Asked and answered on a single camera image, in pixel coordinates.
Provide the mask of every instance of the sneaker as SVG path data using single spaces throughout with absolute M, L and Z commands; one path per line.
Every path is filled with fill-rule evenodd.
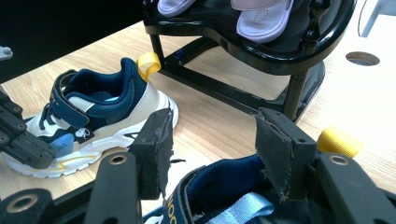
M 134 61 L 120 63 L 121 70 L 112 75 L 88 69 L 61 74 L 42 113 L 26 122 L 28 132 L 56 150 L 56 159 L 37 170 L 3 153 L 9 166 L 35 177 L 70 175 L 98 161 L 107 149 L 130 146 L 154 111 L 170 107 L 175 127 L 176 103 L 139 76 Z

